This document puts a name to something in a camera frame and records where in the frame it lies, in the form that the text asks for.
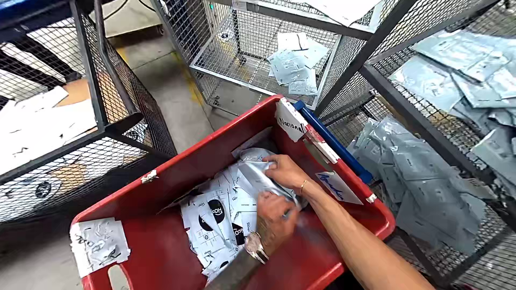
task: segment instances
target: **gold bracelet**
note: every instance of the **gold bracelet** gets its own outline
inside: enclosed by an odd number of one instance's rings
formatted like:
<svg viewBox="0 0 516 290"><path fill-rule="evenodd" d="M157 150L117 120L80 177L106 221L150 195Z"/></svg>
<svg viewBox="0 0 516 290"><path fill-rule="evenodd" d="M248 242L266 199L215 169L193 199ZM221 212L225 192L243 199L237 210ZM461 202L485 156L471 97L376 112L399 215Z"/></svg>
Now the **gold bracelet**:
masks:
<svg viewBox="0 0 516 290"><path fill-rule="evenodd" d="M303 184L301 185L301 190L299 191L299 194L302 194L303 193L303 186L307 183L308 180L304 180L303 181Z"/></svg>

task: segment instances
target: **gray floor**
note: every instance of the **gray floor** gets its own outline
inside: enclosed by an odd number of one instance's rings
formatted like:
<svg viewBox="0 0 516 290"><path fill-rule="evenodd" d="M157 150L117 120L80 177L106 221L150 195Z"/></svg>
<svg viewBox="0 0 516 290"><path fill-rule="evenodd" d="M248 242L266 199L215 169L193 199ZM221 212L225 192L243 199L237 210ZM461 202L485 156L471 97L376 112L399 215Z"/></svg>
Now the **gray floor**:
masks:
<svg viewBox="0 0 516 290"><path fill-rule="evenodd" d="M235 118L204 104L167 39L142 41L117 50L158 102L178 152ZM245 88L226 83L216 93L221 103L237 112L246 111L261 99ZM59 226L50 225L54 228L51 235L37 229L44 242L20 247L17 253L0 253L0 288L82 289L70 251L68 226L68 220ZM33 239L28 232L28 239Z"/></svg>

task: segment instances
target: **red plastic bin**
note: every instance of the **red plastic bin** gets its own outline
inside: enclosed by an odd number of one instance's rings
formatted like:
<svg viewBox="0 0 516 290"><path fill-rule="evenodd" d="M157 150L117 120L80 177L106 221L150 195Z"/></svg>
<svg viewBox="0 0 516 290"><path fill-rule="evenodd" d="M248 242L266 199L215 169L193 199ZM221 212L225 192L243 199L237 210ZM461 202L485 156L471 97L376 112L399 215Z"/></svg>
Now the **red plastic bin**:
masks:
<svg viewBox="0 0 516 290"><path fill-rule="evenodd" d="M131 255L120 264L132 290L202 289L206 277L190 251L179 207L158 212L197 184L236 162L231 151L261 130L273 126L271 136L278 150L290 157L314 180L327 171L300 139L293 142L275 119L272 96L210 134L185 152L156 168L157 176L142 184L133 181L75 217L72 224L100 218L121 220ZM341 203L360 223L381 239L394 230L392 213L339 159L330 164L364 205ZM108 267L82 279L86 290L109 290ZM303 210L294 236L261 267L246 289L323 289L346 270L334 243L311 208Z"/></svg>

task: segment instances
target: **blue handle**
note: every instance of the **blue handle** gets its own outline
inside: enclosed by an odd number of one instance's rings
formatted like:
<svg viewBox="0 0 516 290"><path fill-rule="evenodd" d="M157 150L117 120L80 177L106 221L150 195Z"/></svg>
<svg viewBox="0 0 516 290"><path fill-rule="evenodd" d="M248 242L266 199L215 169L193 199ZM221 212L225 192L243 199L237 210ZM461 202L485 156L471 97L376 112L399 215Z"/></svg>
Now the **blue handle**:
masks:
<svg viewBox="0 0 516 290"><path fill-rule="evenodd" d="M373 179L373 176L367 171L358 161L348 152L344 146L333 136L333 134L326 129L326 127L319 121L319 119L308 110L303 101L298 101L294 104L294 108L306 119L326 143L333 149L337 155L353 170L353 172L362 180L363 183L367 184Z"/></svg>

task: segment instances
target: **metal mesh cart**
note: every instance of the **metal mesh cart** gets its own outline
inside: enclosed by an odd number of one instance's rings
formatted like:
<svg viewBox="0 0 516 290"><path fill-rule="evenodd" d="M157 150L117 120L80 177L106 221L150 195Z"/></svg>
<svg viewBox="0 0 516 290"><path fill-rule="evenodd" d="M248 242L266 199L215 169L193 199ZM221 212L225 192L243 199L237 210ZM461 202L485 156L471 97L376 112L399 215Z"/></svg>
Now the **metal mesh cart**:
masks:
<svg viewBox="0 0 516 290"><path fill-rule="evenodd" d="M263 95L280 93L303 100L312 109L373 35L381 15L392 8L392 3L381 1L345 27L307 4L293 1L247 1L240 3L243 8L240 5L238 10L230 0L155 0L153 4L185 63L193 69L208 104L220 107L214 92L224 80ZM278 50L277 34L301 32L329 50L315 66L317 96L289 95L288 87L268 76L266 58Z"/></svg>
<svg viewBox="0 0 516 290"><path fill-rule="evenodd" d="M176 155L155 100L107 42L102 19L88 17L92 3L28 2L7 8L44 7L0 23L0 95L23 100L82 76L96 128L0 175L0 229L84 209Z"/></svg>
<svg viewBox="0 0 516 290"><path fill-rule="evenodd" d="M394 114L465 174L490 183L491 169L470 152L483 135L471 124L451 116L388 77L407 61L410 46L440 31L466 29L475 33L516 38L514 1L403 1L406 12L393 9L377 33L339 75L315 110L322 122L346 146L368 117L381 120ZM389 18L399 19L387 23ZM380 182L373 184L381 198ZM430 251L425 243L397 230L388 244L423 272L434 285L448 288L466 283L477 289L514 289L514 219L500 202L490 202L475 239L475 253L453 248Z"/></svg>

